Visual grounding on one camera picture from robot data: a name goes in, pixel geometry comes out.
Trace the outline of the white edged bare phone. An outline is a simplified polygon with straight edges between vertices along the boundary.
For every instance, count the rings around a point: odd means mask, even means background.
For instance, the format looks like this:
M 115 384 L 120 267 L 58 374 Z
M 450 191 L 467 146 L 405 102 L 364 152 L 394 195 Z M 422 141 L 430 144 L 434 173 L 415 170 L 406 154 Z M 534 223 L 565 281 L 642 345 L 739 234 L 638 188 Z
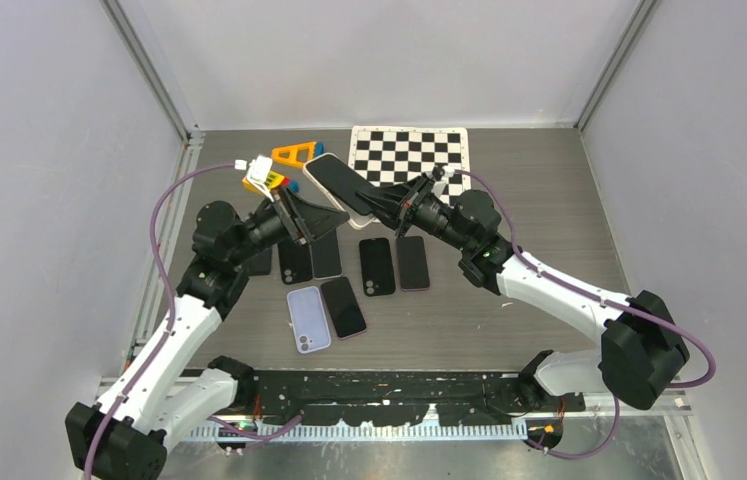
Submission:
M 315 280 L 327 280 L 342 275 L 338 232 L 333 230 L 312 242 L 310 247 L 312 275 Z

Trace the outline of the phone with pink edge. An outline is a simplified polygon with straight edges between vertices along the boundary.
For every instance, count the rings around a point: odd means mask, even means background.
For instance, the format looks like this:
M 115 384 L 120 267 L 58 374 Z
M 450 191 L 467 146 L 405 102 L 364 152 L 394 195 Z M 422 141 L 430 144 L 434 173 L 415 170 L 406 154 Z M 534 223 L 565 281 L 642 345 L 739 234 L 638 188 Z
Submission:
M 379 220 L 373 207 L 365 202 L 361 193 L 369 193 L 374 185 L 354 171 L 346 162 L 332 153 L 324 153 L 308 161 L 303 173 L 336 207 L 349 214 L 349 224 L 362 230 Z

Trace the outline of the purple edged bare phone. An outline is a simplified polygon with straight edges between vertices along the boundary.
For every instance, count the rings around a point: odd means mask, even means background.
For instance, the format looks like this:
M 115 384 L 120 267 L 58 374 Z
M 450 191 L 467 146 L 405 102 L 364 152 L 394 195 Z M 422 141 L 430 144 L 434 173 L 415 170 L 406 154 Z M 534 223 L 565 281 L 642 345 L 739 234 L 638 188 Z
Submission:
M 403 291 L 423 291 L 431 286 L 427 252 L 422 237 L 396 239 L 399 285 Z

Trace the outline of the lavender phone case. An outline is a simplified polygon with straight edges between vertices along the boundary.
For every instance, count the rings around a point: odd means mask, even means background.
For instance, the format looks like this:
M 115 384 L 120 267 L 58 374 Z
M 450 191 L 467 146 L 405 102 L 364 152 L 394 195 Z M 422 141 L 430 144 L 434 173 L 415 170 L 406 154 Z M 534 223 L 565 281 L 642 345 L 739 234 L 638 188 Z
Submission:
M 309 286 L 287 294 L 296 349 L 310 354 L 331 346 L 332 337 L 320 289 Z

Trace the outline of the pink edged bare phone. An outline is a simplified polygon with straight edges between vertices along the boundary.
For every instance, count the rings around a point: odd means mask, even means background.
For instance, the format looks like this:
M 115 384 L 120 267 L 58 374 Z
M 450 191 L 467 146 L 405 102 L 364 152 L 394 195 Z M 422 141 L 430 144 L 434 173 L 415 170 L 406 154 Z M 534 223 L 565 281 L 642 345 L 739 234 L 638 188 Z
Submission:
M 321 293 L 339 339 L 351 338 L 367 330 L 367 322 L 346 277 L 323 283 Z

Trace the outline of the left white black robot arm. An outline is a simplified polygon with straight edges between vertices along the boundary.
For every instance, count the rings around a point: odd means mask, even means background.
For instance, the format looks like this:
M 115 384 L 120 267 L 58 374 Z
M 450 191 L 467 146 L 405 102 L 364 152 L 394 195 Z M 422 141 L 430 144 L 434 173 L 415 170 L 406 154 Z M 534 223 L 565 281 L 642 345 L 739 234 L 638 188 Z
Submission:
M 247 412 L 256 398 L 253 369 L 213 360 L 195 382 L 170 392 L 200 346 L 238 302 L 246 263 L 283 241 L 306 245 L 349 219 L 284 187 L 248 217 L 225 201 L 202 207 L 195 256 L 178 286 L 165 287 L 168 312 L 146 346 L 93 405 L 75 404 L 65 419 L 70 451 L 87 479 L 156 479 L 170 451 L 216 412 Z

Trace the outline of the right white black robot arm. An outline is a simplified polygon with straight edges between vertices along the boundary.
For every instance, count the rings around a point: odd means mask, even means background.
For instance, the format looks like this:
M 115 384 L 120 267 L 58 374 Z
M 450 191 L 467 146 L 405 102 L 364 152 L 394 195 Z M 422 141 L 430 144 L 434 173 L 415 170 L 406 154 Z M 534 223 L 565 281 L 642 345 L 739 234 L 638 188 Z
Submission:
M 356 196 L 397 235 L 416 227 L 459 250 L 459 267 L 474 286 L 532 305 L 596 345 L 539 353 L 519 374 L 526 406 L 540 411 L 566 394 L 610 393 L 648 410 L 671 387 L 689 351 L 659 296 L 604 290 L 556 270 L 499 233 L 502 216 L 491 194 L 467 190 L 448 206 L 432 184 L 423 174 L 393 186 L 368 186 Z

